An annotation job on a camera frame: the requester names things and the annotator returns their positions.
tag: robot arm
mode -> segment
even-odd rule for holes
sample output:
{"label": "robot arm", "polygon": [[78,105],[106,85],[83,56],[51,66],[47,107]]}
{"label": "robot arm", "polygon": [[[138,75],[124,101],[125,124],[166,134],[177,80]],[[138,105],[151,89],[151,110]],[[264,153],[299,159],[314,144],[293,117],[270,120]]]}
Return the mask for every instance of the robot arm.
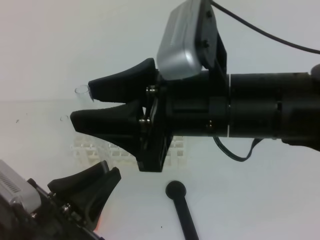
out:
{"label": "robot arm", "polygon": [[228,75],[209,0],[172,11],[157,65],[149,58],[90,81],[93,99],[125,104],[73,112],[75,130],[127,150],[146,172],[162,171],[173,135],[282,139],[320,149],[319,68]]}

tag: cable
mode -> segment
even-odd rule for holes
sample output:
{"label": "cable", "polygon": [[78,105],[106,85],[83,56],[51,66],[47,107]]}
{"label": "cable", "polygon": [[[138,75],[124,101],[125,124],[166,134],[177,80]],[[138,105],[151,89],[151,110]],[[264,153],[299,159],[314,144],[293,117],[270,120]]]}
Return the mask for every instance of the cable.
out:
{"label": "cable", "polygon": [[294,44],[292,42],[283,40],[279,37],[273,36],[270,33],[267,33],[259,28],[257,28],[256,26],[253,26],[251,23],[247,22],[246,20],[242,19],[241,17],[235,15],[234,13],[232,13],[231,11],[225,9],[223,6],[220,6],[218,3],[214,2],[213,0],[211,0],[211,5],[214,6],[215,8],[219,9],[220,11],[222,11],[223,13],[229,15],[230,17],[234,18],[235,20],[239,21],[240,23],[246,25],[248,28],[251,28],[252,30],[266,36],[267,38],[270,38],[272,40],[275,40],[279,43],[282,43],[284,45],[290,46],[292,48],[295,49],[299,49],[308,53],[312,53],[312,54],[320,54],[320,50],[316,50],[316,49],[312,49],[312,48],[308,48],[308,47],[304,47],[304,46],[300,46],[297,44]]}
{"label": "cable", "polygon": [[255,148],[255,146],[262,141],[262,139],[254,139],[250,148],[250,151],[246,157],[240,157],[232,153],[230,150],[226,148],[225,145],[220,141],[219,137],[214,136],[213,137],[214,142],[218,146],[219,149],[221,149],[222,152],[224,152],[229,158],[236,160],[238,162],[244,162],[245,160],[248,160],[251,157],[252,151]]}

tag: black knob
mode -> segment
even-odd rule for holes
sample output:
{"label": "black knob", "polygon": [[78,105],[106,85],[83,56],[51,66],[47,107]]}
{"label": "black knob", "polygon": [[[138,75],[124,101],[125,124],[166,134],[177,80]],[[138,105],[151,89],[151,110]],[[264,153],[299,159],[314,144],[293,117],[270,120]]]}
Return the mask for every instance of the black knob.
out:
{"label": "black knob", "polygon": [[187,193],[185,185],[179,181],[172,181],[166,186],[165,193],[174,202],[184,238],[186,240],[198,240],[198,234],[185,199]]}

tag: silver device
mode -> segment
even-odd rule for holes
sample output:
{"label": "silver device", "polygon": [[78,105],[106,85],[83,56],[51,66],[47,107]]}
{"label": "silver device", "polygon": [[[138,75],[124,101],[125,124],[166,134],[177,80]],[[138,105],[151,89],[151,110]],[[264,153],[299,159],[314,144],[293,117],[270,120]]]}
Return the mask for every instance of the silver device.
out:
{"label": "silver device", "polygon": [[21,204],[30,214],[41,206],[40,195],[36,189],[1,159],[0,196],[10,205]]}
{"label": "silver device", "polygon": [[165,80],[189,78],[202,70],[195,43],[200,6],[201,0],[187,0],[170,14],[156,56]]}

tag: clear glass tube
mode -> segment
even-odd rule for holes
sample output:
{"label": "clear glass tube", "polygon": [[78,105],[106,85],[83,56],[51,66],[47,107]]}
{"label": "clear glass tube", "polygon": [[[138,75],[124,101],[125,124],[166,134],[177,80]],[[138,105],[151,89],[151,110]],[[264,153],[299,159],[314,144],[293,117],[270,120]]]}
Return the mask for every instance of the clear glass tube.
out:
{"label": "clear glass tube", "polygon": [[76,98],[82,110],[94,109],[94,100],[91,97],[90,88],[88,85],[81,85],[75,90]]}

